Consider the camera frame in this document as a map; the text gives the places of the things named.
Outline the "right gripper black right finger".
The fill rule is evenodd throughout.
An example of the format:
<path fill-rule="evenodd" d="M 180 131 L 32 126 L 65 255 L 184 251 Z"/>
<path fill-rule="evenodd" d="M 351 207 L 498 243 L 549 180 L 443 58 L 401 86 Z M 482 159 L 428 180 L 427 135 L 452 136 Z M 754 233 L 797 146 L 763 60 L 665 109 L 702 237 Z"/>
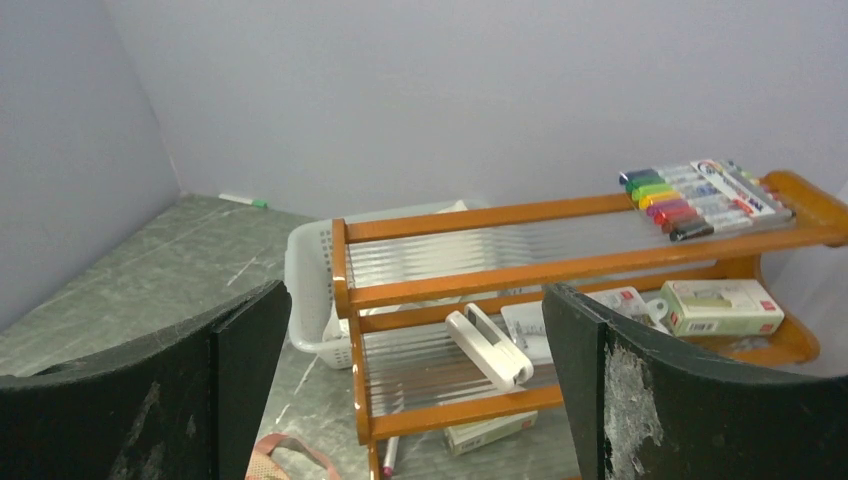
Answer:
<path fill-rule="evenodd" d="M 843 479 L 847 380 L 761 367 L 546 287 L 549 349 L 585 479 Z"/>

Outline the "floral mesh laundry bag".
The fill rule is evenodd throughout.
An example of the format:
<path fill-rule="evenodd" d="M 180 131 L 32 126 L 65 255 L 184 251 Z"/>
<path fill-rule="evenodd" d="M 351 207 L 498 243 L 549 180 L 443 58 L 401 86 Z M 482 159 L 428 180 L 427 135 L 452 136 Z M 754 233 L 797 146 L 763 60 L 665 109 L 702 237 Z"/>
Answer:
<path fill-rule="evenodd" d="M 253 446 L 245 479 L 294 479 L 294 455 L 318 467 L 322 471 L 319 479 L 341 478 L 331 459 L 309 446 L 302 438 L 286 433 L 271 433 L 260 438 Z"/>

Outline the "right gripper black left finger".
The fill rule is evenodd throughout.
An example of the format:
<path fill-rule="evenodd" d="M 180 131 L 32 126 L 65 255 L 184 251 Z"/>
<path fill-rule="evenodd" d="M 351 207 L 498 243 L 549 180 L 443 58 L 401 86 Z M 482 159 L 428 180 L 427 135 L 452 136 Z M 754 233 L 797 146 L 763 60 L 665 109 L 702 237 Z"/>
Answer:
<path fill-rule="evenodd" d="M 267 282 L 123 344 L 1 379 L 5 479 L 242 479 L 292 298 Z"/>

